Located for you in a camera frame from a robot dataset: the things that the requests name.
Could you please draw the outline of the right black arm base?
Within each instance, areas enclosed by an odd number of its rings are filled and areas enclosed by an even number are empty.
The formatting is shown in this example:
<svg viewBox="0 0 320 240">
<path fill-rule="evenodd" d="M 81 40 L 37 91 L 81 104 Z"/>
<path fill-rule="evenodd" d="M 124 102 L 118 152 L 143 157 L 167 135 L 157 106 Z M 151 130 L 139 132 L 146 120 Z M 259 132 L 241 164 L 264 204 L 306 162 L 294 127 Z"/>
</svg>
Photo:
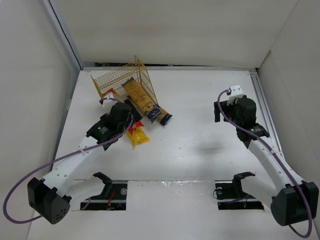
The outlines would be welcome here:
<svg viewBox="0 0 320 240">
<path fill-rule="evenodd" d="M 247 193 L 238 193 L 231 180 L 215 181 L 212 193 L 220 211 L 226 210 L 264 210 L 264 204 Z"/>
</svg>

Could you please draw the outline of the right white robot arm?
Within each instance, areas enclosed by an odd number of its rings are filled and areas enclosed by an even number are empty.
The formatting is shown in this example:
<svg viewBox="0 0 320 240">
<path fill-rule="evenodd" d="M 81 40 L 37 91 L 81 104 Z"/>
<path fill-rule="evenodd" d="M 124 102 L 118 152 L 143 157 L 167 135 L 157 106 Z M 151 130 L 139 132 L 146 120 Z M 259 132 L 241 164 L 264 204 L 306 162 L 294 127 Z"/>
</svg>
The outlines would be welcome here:
<svg viewBox="0 0 320 240">
<path fill-rule="evenodd" d="M 214 104 L 215 121 L 223 116 L 236 128 L 236 135 L 258 159 L 273 185 L 269 186 L 252 172 L 234 175 L 233 185 L 238 194 L 248 194 L 264 203 L 280 226 L 307 221 L 312 225 L 317 215 L 319 188 L 299 176 L 276 152 L 270 134 L 257 123 L 254 100 L 239 94 Z"/>
</svg>

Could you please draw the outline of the yellow spaghetti bag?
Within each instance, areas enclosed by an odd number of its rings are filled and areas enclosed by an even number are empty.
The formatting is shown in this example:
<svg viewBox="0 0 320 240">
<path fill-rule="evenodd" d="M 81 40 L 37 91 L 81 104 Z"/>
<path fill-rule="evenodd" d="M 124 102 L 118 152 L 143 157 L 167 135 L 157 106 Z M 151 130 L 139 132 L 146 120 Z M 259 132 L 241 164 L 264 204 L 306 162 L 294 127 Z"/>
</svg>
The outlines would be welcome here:
<svg viewBox="0 0 320 240">
<path fill-rule="evenodd" d="M 126 135 L 130 139 L 134 147 L 150 141 L 149 137 L 145 134 L 142 127 L 136 127 L 136 128 L 131 127 L 126 132 Z"/>
</svg>

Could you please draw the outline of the blue patterned spaghetti bag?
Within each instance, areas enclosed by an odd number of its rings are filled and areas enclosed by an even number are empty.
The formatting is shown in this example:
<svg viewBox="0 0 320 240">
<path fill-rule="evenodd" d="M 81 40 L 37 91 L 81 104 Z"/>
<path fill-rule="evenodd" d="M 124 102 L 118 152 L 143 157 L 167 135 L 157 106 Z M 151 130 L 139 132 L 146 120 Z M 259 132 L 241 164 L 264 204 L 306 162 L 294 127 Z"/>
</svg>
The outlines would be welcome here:
<svg viewBox="0 0 320 240">
<path fill-rule="evenodd" d="M 147 92 L 131 77 L 123 85 L 123 88 L 129 94 L 130 98 L 137 107 L 153 123 L 160 115 L 160 107 L 149 97 Z"/>
</svg>

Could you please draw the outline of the red white spaghetti bag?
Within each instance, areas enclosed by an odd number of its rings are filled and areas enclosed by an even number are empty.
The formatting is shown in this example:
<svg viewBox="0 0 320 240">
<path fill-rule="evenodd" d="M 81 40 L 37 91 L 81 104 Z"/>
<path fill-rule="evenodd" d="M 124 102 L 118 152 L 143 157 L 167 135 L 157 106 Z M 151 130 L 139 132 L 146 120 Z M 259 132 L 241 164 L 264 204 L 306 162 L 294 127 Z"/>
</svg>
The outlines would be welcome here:
<svg viewBox="0 0 320 240">
<path fill-rule="evenodd" d="M 105 96 L 107 93 L 109 93 L 109 92 L 112 92 L 112 93 L 114 93 L 115 95 L 116 95 L 116 98 L 118 98 L 118 99 L 120 99 L 121 98 L 121 96 L 113 89 L 113 88 L 110 88 L 110 89 L 108 89 L 107 90 L 107 92 L 105 92 L 105 93 L 103 93 L 102 94 L 102 96 Z M 123 98 L 122 100 L 123 100 L 123 102 L 126 100 L 126 99 L 129 99 L 131 102 L 132 102 L 132 100 L 131 100 L 131 98 L 129 97 L 129 96 L 125 96 L 125 98 Z M 143 125 L 143 123 L 141 122 L 141 120 L 140 121 L 134 121 L 133 120 L 133 125 L 130 127 L 130 128 L 136 128 L 136 127 L 143 127 L 144 125 Z"/>
</svg>

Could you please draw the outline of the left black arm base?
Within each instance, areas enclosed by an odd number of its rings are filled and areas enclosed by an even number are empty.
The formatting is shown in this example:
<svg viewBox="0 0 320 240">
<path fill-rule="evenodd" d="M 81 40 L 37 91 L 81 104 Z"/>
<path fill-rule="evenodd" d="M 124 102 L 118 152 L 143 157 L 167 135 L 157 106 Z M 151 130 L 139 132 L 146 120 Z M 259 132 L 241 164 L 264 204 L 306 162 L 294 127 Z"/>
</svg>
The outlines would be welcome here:
<svg viewBox="0 0 320 240">
<path fill-rule="evenodd" d="M 104 187 L 100 195 L 92 196 L 80 203 L 81 211 L 125 211 L 127 208 L 127 181 L 114 181 Z"/>
</svg>

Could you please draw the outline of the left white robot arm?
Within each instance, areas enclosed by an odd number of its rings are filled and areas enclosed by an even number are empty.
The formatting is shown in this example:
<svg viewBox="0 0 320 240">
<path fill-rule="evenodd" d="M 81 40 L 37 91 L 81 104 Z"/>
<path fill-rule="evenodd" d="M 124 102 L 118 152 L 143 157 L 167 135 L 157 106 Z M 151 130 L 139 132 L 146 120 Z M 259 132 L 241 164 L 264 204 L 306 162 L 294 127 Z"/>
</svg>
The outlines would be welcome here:
<svg viewBox="0 0 320 240">
<path fill-rule="evenodd" d="M 68 156 L 41 179 L 27 184 L 29 205 L 50 224 L 59 223 L 68 211 L 91 197 L 113 197 L 113 181 L 102 172 L 75 183 L 80 168 L 102 155 L 135 121 L 135 110 L 128 102 L 115 100 L 110 111 L 100 117 L 78 146 L 78 153 Z"/>
</svg>

